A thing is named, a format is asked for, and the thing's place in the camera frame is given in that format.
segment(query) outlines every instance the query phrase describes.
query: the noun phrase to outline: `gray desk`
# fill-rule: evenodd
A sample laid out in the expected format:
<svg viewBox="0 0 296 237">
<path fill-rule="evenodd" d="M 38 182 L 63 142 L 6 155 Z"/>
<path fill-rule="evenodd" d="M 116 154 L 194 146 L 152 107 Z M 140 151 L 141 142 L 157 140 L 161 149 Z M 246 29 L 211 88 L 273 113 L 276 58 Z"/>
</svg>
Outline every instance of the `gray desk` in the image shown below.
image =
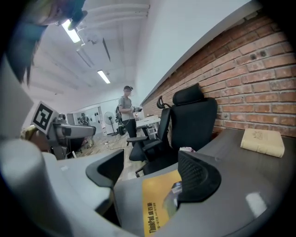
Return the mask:
<svg viewBox="0 0 296 237">
<path fill-rule="evenodd" d="M 214 157 L 203 160 L 221 172 L 221 186 L 203 203 L 182 204 L 175 216 L 154 236 L 248 236 L 272 215 L 295 172 L 295 139 L 283 138 L 284 156 L 276 158 L 240 148 L 243 133 L 225 129 L 198 151 Z M 144 236 L 142 181 L 177 167 L 178 164 L 174 164 L 153 174 L 116 184 L 115 199 L 123 229 Z M 245 194 L 254 190 L 263 194 L 269 206 L 258 218 L 252 216 L 245 203 Z"/>
</svg>

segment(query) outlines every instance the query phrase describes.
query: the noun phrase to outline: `fluorescent light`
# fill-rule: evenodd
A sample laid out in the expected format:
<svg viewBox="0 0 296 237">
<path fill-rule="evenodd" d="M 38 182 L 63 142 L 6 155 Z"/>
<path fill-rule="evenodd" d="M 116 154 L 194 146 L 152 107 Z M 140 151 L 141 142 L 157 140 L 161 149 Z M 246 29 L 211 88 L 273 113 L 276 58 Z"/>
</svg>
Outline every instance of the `fluorescent light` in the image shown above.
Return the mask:
<svg viewBox="0 0 296 237">
<path fill-rule="evenodd" d="M 75 30 L 71 30 L 71 31 L 68 30 L 70 23 L 71 23 L 70 20 L 67 20 L 64 24 L 62 24 L 62 26 L 65 29 L 65 31 L 67 32 L 67 34 L 70 36 L 72 41 L 74 43 L 77 43 L 80 41 L 80 37 Z"/>
<path fill-rule="evenodd" d="M 98 71 L 98 74 L 103 78 L 103 80 L 107 83 L 107 84 L 110 84 L 110 81 L 108 80 L 108 78 L 106 77 L 105 73 L 100 70 Z"/>
</svg>

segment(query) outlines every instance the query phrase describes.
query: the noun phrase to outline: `white ceiling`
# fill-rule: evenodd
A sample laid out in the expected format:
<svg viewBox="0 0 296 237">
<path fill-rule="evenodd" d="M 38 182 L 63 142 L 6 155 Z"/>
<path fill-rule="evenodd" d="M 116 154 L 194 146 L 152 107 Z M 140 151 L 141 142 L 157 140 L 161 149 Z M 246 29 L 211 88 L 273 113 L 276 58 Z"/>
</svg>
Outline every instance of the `white ceiling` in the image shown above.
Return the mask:
<svg viewBox="0 0 296 237">
<path fill-rule="evenodd" d="M 132 83 L 148 8 L 149 0 L 86 0 L 83 10 L 88 15 L 78 27 L 85 45 L 74 44 L 62 26 L 50 25 L 34 58 L 30 87 L 23 85 L 24 90 L 34 101 L 52 104 L 69 95 L 80 97 Z M 98 70 L 111 84 L 99 77 Z"/>
</svg>

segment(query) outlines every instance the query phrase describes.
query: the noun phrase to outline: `book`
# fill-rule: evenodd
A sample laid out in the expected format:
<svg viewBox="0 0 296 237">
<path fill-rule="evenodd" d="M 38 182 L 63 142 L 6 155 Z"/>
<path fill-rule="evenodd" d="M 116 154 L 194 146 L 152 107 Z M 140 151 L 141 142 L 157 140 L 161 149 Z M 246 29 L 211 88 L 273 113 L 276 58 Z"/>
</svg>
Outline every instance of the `book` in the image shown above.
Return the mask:
<svg viewBox="0 0 296 237">
<path fill-rule="evenodd" d="M 142 182 L 144 236 L 162 228 L 177 212 L 182 180 L 177 170 L 144 179 Z"/>
<path fill-rule="evenodd" d="M 278 131 L 253 128 L 246 128 L 240 147 L 280 158 L 285 151 L 283 139 Z"/>
</svg>

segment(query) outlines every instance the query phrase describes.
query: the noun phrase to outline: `floor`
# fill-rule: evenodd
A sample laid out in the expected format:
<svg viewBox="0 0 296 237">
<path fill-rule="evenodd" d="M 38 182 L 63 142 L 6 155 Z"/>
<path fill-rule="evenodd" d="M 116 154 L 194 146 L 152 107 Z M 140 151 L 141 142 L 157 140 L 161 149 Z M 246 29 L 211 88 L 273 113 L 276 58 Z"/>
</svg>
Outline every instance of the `floor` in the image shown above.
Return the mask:
<svg viewBox="0 0 296 237">
<path fill-rule="evenodd" d="M 137 136 L 141 137 L 144 136 L 142 131 L 138 131 L 137 132 Z M 82 153 L 80 152 L 76 152 L 76 156 L 77 158 L 81 157 L 83 158 L 84 156 L 89 156 L 89 155 L 93 155 L 93 154 L 97 154 L 97 153 L 102 153 L 102 152 L 106 152 L 106 151 L 116 151 L 118 149 L 124 149 L 124 169 L 118 179 L 118 181 L 124 181 L 124 180 L 130 180 L 130 179 L 135 179 L 136 175 L 135 175 L 135 171 L 139 168 L 141 168 L 145 162 L 141 162 L 141 161 L 130 161 L 129 160 L 129 156 L 131 153 L 131 150 L 133 148 L 132 144 L 130 143 L 128 146 L 126 139 L 128 138 L 128 133 L 126 133 L 123 136 L 115 135 L 115 136 L 106 136 L 106 137 L 94 137 L 93 141 L 94 141 L 94 145 L 90 148 L 87 148 L 87 145 L 83 146 L 81 148 Z"/>
</svg>

